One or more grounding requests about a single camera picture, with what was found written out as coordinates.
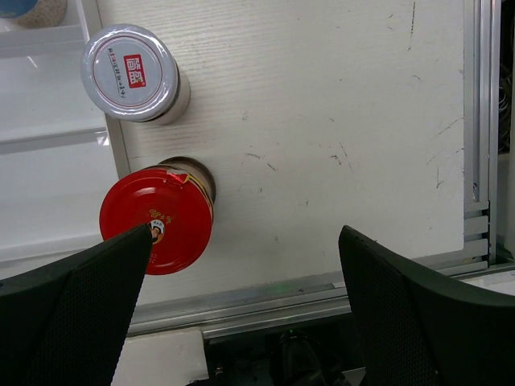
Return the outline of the short silver-lid jar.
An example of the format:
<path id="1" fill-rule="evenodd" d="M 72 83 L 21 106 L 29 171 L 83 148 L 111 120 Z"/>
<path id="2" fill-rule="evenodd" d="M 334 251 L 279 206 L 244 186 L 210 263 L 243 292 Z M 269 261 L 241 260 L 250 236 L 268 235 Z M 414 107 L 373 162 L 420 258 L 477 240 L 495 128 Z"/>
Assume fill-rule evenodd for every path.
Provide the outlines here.
<path id="1" fill-rule="evenodd" d="M 133 24 L 115 24 L 93 35 L 80 75 L 91 101 L 121 121 L 170 124 L 183 116 L 191 98 L 189 80 L 167 46 Z"/>

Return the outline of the red-lid sauce jar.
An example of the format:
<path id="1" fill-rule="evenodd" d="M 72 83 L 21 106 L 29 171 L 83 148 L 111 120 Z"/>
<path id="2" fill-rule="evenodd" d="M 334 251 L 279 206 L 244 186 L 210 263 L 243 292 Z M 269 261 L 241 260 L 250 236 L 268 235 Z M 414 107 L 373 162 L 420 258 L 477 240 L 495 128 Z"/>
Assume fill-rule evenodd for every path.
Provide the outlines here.
<path id="1" fill-rule="evenodd" d="M 177 273 L 192 265 L 212 235 L 216 182 L 200 161 L 183 156 L 135 171 L 106 194 L 99 225 L 105 240 L 147 224 L 152 249 L 149 275 Z"/>

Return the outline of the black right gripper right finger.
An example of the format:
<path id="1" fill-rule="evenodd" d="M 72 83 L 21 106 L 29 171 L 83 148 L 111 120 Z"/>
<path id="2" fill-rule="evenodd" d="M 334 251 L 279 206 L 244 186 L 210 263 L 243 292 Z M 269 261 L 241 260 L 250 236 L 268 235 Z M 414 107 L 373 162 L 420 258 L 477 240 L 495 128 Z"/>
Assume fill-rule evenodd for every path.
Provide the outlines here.
<path id="1" fill-rule="evenodd" d="M 370 385 L 512 385 L 514 298 L 343 226 L 344 283 Z"/>

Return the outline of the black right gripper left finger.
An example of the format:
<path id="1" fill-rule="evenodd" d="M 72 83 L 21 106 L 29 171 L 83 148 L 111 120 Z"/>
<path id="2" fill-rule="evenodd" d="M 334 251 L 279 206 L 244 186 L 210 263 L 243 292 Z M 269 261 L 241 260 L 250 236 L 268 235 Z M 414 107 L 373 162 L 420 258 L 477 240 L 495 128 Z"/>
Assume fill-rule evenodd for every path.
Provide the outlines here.
<path id="1" fill-rule="evenodd" d="M 152 244 L 143 224 L 3 279 L 1 383 L 111 384 Z"/>

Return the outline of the tall blue-label shaker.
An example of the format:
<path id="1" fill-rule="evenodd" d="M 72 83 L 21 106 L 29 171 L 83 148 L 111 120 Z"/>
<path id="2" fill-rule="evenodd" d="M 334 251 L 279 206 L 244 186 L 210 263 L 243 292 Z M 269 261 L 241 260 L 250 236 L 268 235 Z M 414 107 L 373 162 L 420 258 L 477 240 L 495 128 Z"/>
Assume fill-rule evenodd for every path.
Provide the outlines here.
<path id="1" fill-rule="evenodd" d="M 67 0 L 1 0 L 1 20 L 28 29 L 56 27 L 67 8 Z"/>

